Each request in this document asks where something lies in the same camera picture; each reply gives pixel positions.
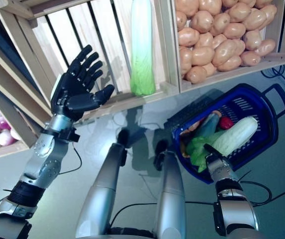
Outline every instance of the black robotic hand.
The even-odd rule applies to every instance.
[[[95,80],[102,75],[102,62],[93,64],[98,53],[94,52],[86,59],[91,51],[92,47],[86,46],[62,75],[51,99],[53,114],[65,115],[77,121],[85,111],[94,110],[109,100],[114,90],[113,85],[107,85],[95,94],[90,93]]]

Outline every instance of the blue plastic basket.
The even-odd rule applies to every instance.
[[[247,116],[253,116],[258,121],[258,129],[253,137],[228,156],[234,171],[275,144],[278,139],[277,120],[285,114],[285,109],[276,114],[271,102],[266,97],[266,93],[270,90],[278,92],[285,106],[285,92],[279,84],[270,86],[264,92],[259,92],[250,85],[240,84],[217,100],[207,105],[204,103],[205,109],[203,109],[203,105],[200,106],[202,109],[195,109],[194,104],[190,104],[170,118],[177,119],[183,118],[182,115],[189,115],[189,120],[177,124],[172,131],[174,146],[183,167],[201,181],[207,184],[213,182],[207,169],[198,173],[197,167],[191,164],[189,158],[184,158],[180,151],[180,133],[203,117],[208,116],[213,110],[218,110],[223,116],[230,117],[234,123]]]

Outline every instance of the pile of potatoes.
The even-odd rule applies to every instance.
[[[255,66],[276,46],[260,30],[277,13],[272,0],[175,0],[182,78],[201,83],[218,71]]]

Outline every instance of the basket handle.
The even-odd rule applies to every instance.
[[[266,93],[268,93],[269,91],[271,91],[272,89],[275,89],[277,91],[277,93],[279,94],[279,96],[281,97],[284,106],[285,106],[285,91],[283,90],[283,88],[279,85],[279,84],[273,84],[272,86],[270,86],[269,88],[267,88],[266,90],[264,90],[262,92],[263,97],[266,98]],[[280,118],[285,114],[285,109],[280,112],[279,114],[276,115],[276,118]]]

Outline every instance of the red pepper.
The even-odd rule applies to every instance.
[[[220,121],[218,122],[218,126],[221,129],[229,129],[232,128],[233,125],[234,125],[233,121],[227,116],[222,116],[220,118]]]

